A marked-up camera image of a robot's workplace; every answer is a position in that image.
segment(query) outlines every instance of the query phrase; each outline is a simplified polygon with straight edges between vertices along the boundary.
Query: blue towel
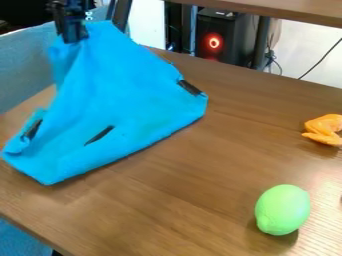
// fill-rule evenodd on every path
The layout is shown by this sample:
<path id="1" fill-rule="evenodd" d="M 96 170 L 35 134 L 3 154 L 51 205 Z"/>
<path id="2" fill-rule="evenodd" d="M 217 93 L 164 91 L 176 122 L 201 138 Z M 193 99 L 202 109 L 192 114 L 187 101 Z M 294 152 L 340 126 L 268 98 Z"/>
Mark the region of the blue towel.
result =
<path id="1" fill-rule="evenodd" d="M 58 38 L 51 47 L 57 96 L 47 110 L 32 115 L 2 153 L 44 185 L 150 146 L 206 110 L 205 93 L 181 83 L 184 78 L 172 64 L 111 22 L 87 29 L 89 39 L 66 45 Z M 42 122 L 35 136 L 23 136 L 36 120 Z"/>
<path id="2" fill-rule="evenodd" d="M 52 249 L 0 219 L 1 256 L 51 256 Z"/>

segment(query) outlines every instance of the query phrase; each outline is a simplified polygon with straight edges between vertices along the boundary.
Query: table leg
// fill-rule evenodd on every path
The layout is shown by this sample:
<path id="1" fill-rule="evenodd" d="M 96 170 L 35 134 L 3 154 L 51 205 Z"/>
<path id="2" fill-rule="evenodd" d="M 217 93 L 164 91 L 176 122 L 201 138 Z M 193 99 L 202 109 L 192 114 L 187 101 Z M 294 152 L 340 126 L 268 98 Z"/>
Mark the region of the table leg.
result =
<path id="1" fill-rule="evenodd" d="M 257 37 L 254 46 L 254 56 L 252 59 L 252 69 L 264 70 L 267 61 L 265 61 L 265 49 L 267 48 L 267 37 L 270 29 L 271 17 L 260 16 Z"/>

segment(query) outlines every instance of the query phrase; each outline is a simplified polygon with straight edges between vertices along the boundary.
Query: wood grain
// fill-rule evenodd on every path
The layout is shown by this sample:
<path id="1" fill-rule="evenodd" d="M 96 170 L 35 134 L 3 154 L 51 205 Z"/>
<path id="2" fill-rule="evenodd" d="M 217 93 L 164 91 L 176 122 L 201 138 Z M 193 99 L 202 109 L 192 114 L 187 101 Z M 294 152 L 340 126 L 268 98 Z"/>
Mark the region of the wood grain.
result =
<path id="1" fill-rule="evenodd" d="M 340 0 L 169 0 L 342 28 Z"/>
<path id="2" fill-rule="evenodd" d="M 301 137 L 305 120 L 342 113 L 342 91 L 157 51 L 209 94 L 206 116 L 138 154 L 52 187 L 0 162 L 0 213 L 64 255 L 341 255 L 341 153 Z M 0 144 L 49 88 L 0 117 Z M 267 188 L 309 191 L 299 232 L 259 232 Z"/>

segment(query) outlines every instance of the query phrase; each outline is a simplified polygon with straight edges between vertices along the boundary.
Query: orange cloth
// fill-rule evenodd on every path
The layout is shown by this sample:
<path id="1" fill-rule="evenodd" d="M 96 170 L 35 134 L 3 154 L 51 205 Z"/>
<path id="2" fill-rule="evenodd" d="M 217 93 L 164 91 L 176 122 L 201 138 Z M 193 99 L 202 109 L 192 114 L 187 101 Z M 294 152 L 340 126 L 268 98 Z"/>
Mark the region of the orange cloth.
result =
<path id="1" fill-rule="evenodd" d="M 307 121 L 305 129 L 308 131 L 302 134 L 305 138 L 335 147 L 342 146 L 342 138 L 336 134 L 342 130 L 342 115 L 328 114 Z"/>

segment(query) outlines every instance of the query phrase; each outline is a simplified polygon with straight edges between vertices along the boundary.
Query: black cable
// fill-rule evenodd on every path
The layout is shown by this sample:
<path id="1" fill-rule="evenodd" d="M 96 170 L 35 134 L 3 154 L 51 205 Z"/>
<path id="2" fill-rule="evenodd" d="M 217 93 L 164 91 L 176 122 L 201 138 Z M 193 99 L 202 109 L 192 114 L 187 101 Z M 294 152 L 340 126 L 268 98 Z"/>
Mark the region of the black cable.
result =
<path id="1" fill-rule="evenodd" d="M 301 76 L 298 78 L 298 80 L 301 80 L 303 77 L 305 77 L 307 74 L 309 74 L 312 70 L 314 70 L 319 64 L 321 64 L 321 62 L 329 55 L 329 53 L 331 53 L 331 51 L 334 50 L 335 47 L 336 47 L 337 45 L 339 45 L 339 43 L 341 43 L 341 42 L 342 42 L 342 38 L 340 38 L 340 39 L 333 45 L 333 47 L 331 47 L 331 48 L 329 49 L 329 51 L 327 51 L 327 52 L 324 54 L 324 56 L 323 56 L 315 65 L 312 66 L 312 68 L 310 68 L 310 69 L 309 69 L 308 71 L 306 71 L 303 75 L 301 75 Z"/>
<path id="2" fill-rule="evenodd" d="M 278 66 L 279 75 L 282 76 L 283 75 L 283 68 L 280 66 L 280 64 L 275 59 L 273 59 L 273 62 Z"/>

